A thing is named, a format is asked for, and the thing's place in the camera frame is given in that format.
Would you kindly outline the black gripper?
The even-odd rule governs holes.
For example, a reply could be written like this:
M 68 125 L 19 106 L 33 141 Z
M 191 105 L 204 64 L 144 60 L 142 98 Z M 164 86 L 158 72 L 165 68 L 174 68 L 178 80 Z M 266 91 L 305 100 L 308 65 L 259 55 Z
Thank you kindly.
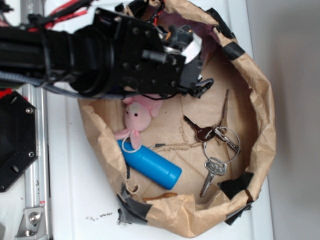
M 106 35 L 110 63 L 98 95 L 123 99 L 153 94 L 155 99 L 177 94 L 200 98 L 214 84 L 203 80 L 203 40 L 189 24 L 156 24 L 158 12 L 148 21 L 98 8 L 94 24 Z

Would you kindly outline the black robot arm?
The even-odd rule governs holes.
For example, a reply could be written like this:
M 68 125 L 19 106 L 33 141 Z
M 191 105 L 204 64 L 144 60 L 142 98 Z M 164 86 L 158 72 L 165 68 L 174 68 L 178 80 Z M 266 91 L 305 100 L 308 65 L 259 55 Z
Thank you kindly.
M 109 11 L 97 8 L 93 22 L 74 33 L 54 25 L 86 14 L 89 0 L 71 0 L 48 16 L 30 14 L 19 26 L 0 19 L 0 95 L 24 84 L 78 99 L 144 96 L 166 100 L 175 95 L 200 98 L 214 84 L 203 80 L 202 39 L 189 25 L 157 24 L 160 1 L 147 20 L 148 1 Z

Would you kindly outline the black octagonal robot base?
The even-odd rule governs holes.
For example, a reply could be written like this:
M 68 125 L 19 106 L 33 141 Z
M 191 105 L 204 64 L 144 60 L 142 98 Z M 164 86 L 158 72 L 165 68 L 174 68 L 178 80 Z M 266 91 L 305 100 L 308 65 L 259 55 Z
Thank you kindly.
M 38 157 L 37 109 L 17 91 L 0 99 L 0 192 L 4 193 Z

